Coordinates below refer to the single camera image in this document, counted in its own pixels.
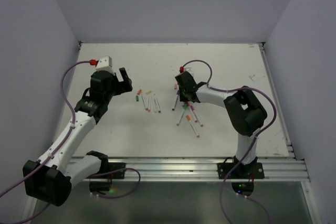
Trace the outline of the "dark purple marker pen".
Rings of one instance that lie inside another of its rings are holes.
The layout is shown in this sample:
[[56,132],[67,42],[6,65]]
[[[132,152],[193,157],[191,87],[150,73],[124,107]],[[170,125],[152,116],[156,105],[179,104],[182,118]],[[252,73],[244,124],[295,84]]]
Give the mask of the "dark purple marker pen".
[[172,106],[172,111],[174,111],[174,110],[176,109],[177,103],[178,103],[178,101],[179,101],[179,96],[180,96],[180,91],[177,90],[177,92],[176,92],[176,97],[175,97],[175,100],[174,100],[174,104],[173,104],[173,106]]

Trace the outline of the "peach marker pen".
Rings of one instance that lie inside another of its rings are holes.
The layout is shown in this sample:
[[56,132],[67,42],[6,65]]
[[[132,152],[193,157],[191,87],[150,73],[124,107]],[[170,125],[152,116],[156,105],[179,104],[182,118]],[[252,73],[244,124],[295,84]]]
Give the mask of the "peach marker pen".
[[148,109],[148,112],[150,112],[151,111],[151,95],[150,94],[148,94],[148,107],[147,107],[147,109]]

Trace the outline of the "yellow marker pen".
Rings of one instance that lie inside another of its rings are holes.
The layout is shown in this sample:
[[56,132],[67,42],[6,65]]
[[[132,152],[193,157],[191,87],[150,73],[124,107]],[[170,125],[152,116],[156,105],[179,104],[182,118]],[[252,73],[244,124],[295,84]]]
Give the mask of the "yellow marker pen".
[[158,109],[158,104],[157,104],[157,101],[156,101],[156,95],[155,94],[153,95],[153,104],[154,104],[154,112],[158,113],[159,109]]

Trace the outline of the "dark green marker pen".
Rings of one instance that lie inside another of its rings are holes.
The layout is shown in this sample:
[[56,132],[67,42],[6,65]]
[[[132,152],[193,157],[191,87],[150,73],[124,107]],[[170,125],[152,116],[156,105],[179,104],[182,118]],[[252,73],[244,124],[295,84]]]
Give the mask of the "dark green marker pen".
[[158,111],[158,113],[161,113],[161,107],[160,107],[157,96],[155,96],[155,101],[156,101],[157,111]]

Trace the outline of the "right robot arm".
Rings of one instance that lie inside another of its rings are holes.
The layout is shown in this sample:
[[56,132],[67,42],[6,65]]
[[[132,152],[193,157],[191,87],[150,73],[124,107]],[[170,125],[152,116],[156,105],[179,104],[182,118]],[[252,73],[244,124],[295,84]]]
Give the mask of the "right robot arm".
[[219,91],[205,82],[196,83],[187,71],[178,74],[175,80],[181,101],[209,103],[226,109],[238,134],[233,174],[240,178],[250,175],[257,163],[256,136],[267,118],[267,112],[255,94],[245,87],[233,92]]

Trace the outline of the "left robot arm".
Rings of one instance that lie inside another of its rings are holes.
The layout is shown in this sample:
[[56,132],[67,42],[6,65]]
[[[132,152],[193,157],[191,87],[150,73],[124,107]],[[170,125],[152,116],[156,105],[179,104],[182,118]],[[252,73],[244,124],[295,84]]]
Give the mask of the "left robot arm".
[[126,69],[119,71],[122,81],[110,70],[95,71],[67,127],[38,160],[25,163],[23,175],[28,196],[61,206],[71,190],[87,177],[107,176],[110,167],[106,154],[89,151],[80,161],[74,164],[70,161],[84,138],[107,112],[112,97],[132,91],[132,80]]

